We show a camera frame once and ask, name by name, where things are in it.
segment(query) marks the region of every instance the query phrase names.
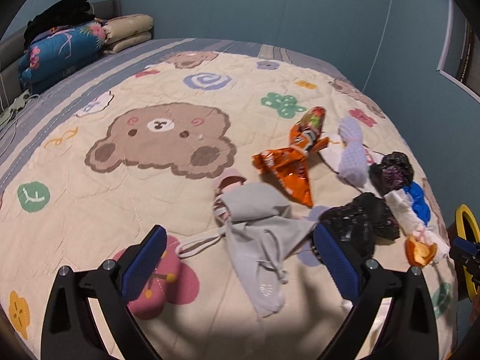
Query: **person's hand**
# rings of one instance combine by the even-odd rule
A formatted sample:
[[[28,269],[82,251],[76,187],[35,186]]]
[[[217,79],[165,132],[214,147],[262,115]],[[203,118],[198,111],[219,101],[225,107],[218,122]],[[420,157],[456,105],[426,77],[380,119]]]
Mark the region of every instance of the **person's hand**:
[[[472,313],[470,314],[470,325],[473,325],[476,318],[480,314],[480,293],[473,298]]]

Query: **pink cheek swirl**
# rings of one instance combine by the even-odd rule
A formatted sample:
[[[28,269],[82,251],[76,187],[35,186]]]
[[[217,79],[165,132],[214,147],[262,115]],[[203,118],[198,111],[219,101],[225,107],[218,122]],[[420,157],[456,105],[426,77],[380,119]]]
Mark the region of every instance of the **pink cheek swirl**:
[[[196,117],[195,119],[192,119],[191,122],[195,127],[203,125],[205,123],[205,120],[201,117]]]
[[[138,122],[138,120],[139,120],[139,119],[138,119],[138,117],[136,117],[136,116],[131,117],[130,119],[128,119],[127,124],[128,124],[129,126],[133,126],[135,123]]]

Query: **green circle print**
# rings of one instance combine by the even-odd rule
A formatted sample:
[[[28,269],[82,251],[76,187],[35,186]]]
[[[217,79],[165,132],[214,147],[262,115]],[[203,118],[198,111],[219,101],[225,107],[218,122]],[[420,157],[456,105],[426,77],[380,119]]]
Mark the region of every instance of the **green circle print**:
[[[50,192],[46,185],[33,181],[22,184],[17,190],[18,200],[27,212],[37,212],[50,201]]]
[[[435,317],[439,318],[447,311],[448,305],[452,292],[452,285],[450,283],[441,283],[438,289],[435,291],[431,297],[431,303],[433,304],[433,311],[435,312]]]

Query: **beige folded quilt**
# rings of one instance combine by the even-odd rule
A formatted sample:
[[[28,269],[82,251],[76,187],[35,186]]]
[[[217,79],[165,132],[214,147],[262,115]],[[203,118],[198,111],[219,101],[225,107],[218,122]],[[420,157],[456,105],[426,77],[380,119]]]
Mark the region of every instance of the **beige folded quilt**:
[[[122,50],[149,41],[150,39],[152,39],[152,34],[149,31],[145,31],[119,40],[118,42],[108,44],[103,52],[104,54],[117,54]]]
[[[153,27],[153,18],[148,15],[128,15],[115,17],[103,26],[106,34],[105,44],[112,44],[121,39],[149,31]]]

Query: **cream quilted blanket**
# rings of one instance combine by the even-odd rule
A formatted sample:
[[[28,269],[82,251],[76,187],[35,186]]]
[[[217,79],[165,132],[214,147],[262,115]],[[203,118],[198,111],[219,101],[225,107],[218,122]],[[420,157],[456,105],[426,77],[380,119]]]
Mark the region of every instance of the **cream quilted blanket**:
[[[306,246],[286,260],[286,305],[263,320],[224,242],[181,263],[174,248],[178,240],[218,226],[212,178],[234,166],[247,182],[259,181],[251,156],[285,147],[291,126],[317,105],[326,109],[325,131],[337,133],[340,118],[351,115],[361,122],[369,148],[409,156],[433,212],[430,224],[444,235],[440,210],[412,152],[378,106],[346,80],[287,62],[180,52],[110,87],[40,135],[3,193],[0,303],[31,351],[39,356],[59,267],[97,268],[159,224],[169,233],[169,248],[141,295],[155,310],[138,322],[164,359],[315,359],[347,312],[327,269],[311,260]],[[319,155],[309,159],[309,177],[315,205],[343,205],[359,194]],[[292,206],[298,215],[309,213]],[[404,237],[378,244],[375,258],[385,268],[406,270]],[[452,269],[445,259],[423,270],[442,359],[455,335]],[[92,307],[106,347],[121,359],[98,305]],[[370,333],[359,358],[378,332]]]

